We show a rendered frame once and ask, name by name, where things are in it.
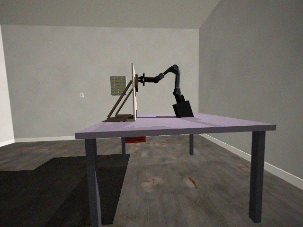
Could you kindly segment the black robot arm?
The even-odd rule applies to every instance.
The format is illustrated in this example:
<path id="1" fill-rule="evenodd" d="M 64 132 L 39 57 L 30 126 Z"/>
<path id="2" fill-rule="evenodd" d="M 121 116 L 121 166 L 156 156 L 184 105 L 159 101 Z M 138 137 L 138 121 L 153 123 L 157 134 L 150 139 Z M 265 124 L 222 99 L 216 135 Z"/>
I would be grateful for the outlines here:
<path id="1" fill-rule="evenodd" d="M 164 78 L 164 75 L 166 75 L 168 72 L 172 72 L 176 75 L 176 77 L 175 77 L 175 89 L 174 89 L 173 95 L 175 96 L 177 104 L 185 102 L 184 96 L 181 95 L 181 91 L 180 91 L 180 88 L 179 88 L 180 71 L 179 71 L 178 65 L 174 64 L 173 66 L 168 68 L 164 73 L 160 73 L 156 77 L 149 77 L 149 82 L 158 83 L 162 78 Z"/>

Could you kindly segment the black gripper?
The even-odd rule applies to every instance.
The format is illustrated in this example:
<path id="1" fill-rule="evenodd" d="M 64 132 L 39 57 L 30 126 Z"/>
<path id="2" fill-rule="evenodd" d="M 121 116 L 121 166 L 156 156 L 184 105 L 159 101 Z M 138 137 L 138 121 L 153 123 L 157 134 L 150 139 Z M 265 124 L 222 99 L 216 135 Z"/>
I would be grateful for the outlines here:
<path id="1" fill-rule="evenodd" d="M 145 82 L 149 82 L 149 77 L 145 77 L 145 73 L 143 73 L 143 76 L 138 77 L 138 79 L 138 82 L 143 83 L 143 86 Z"/>

